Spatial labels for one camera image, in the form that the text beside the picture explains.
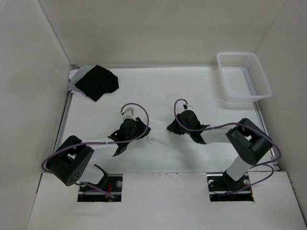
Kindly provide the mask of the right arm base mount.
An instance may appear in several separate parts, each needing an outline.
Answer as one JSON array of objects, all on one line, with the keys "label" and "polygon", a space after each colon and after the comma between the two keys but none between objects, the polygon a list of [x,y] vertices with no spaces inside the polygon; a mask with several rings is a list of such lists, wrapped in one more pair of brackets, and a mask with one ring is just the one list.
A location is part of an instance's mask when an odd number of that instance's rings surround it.
[{"label": "right arm base mount", "polygon": [[252,189],[243,189],[250,185],[247,173],[234,182],[225,180],[222,173],[207,174],[207,182],[211,202],[254,201]]}]

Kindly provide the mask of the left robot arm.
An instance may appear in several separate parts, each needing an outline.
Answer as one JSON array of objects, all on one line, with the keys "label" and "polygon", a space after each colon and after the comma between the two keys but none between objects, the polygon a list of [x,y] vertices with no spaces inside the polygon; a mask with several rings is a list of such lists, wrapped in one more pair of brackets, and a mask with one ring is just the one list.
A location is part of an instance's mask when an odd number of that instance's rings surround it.
[{"label": "left robot arm", "polygon": [[[138,117],[126,118],[119,129],[108,136],[111,145],[116,147],[113,156],[122,154],[129,143],[147,136],[150,131],[149,122],[143,123]],[[71,186],[80,179],[94,153],[90,145],[105,143],[85,143],[76,136],[70,136],[54,154],[45,159],[42,166],[66,186]]]}]

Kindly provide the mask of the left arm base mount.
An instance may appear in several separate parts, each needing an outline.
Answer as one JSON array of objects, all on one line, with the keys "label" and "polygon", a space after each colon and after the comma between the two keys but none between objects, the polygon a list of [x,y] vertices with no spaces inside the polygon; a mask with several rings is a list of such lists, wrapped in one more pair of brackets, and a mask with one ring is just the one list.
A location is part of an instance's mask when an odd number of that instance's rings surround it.
[{"label": "left arm base mount", "polygon": [[123,174],[109,174],[99,165],[94,165],[98,168],[103,177],[97,184],[91,183],[92,186],[99,188],[107,193],[110,193],[113,197],[109,197],[100,191],[84,185],[79,185],[79,192],[78,192],[78,202],[121,202],[122,198],[122,187],[123,187]]}]

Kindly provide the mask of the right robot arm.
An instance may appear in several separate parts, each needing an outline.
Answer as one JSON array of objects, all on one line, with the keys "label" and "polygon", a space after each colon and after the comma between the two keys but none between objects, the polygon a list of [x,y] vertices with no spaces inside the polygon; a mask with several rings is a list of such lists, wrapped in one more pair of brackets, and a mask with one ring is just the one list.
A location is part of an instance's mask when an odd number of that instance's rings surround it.
[{"label": "right robot arm", "polygon": [[272,148],[270,137],[248,118],[242,118],[238,123],[211,127],[202,125],[192,110],[186,110],[175,116],[167,130],[177,135],[188,134],[194,142],[202,145],[231,144],[237,157],[223,175],[213,181],[215,188],[223,186],[230,191],[240,187],[244,175]]}]

